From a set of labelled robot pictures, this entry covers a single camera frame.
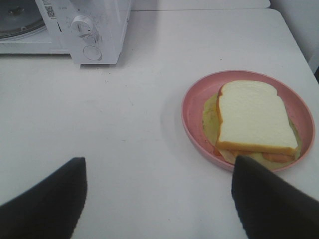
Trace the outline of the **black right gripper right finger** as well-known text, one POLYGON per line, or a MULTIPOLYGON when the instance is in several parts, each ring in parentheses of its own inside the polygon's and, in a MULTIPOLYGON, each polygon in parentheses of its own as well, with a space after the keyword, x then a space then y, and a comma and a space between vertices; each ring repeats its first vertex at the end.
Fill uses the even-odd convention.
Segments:
POLYGON ((317 239, 319 203, 248 156, 237 156, 232 198, 250 239, 317 239))

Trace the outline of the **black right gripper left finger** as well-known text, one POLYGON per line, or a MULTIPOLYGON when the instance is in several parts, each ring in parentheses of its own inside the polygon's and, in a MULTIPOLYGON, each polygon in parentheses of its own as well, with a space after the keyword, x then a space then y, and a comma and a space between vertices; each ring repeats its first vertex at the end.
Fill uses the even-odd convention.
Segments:
POLYGON ((0 207, 2 239, 69 239, 87 198, 84 157, 76 157, 0 207))

